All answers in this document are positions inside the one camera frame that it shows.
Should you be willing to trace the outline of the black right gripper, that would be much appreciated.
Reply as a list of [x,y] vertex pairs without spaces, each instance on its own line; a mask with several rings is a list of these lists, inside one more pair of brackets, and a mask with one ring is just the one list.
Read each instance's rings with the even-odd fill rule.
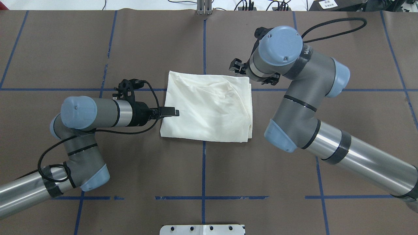
[[234,58],[229,65],[229,71],[236,75],[248,76],[254,81],[261,82],[262,85],[270,84],[275,86],[281,77],[279,73],[267,74],[261,72],[256,68],[254,62],[249,59],[243,62],[239,58]]

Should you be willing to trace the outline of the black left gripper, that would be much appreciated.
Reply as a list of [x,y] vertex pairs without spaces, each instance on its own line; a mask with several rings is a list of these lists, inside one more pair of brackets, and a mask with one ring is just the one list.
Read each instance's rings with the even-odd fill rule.
[[151,119],[159,120],[165,117],[178,117],[179,110],[175,107],[149,108],[144,102],[135,102],[132,106],[132,126],[144,126]]

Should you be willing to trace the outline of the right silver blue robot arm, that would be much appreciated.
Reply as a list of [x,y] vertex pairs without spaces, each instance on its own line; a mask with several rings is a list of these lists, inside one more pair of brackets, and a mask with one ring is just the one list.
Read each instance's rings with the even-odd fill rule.
[[338,96],[350,79],[349,68],[317,52],[291,26],[259,27],[249,59],[235,58],[230,70],[263,84],[291,81],[264,133],[288,153],[306,150],[388,192],[417,211],[417,167],[336,128],[317,117],[327,98]]

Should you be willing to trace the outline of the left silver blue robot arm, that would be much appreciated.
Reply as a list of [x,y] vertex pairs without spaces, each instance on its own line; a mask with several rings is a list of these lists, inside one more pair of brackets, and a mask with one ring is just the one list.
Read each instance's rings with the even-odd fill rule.
[[64,144],[68,160],[42,165],[1,186],[1,219],[48,199],[57,198],[73,188],[90,191],[110,179],[95,133],[110,127],[144,126],[151,119],[179,116],[174,107],[149,108],[135,100],[71,96],[64,100],[60,113],[50,123],[51,134]]

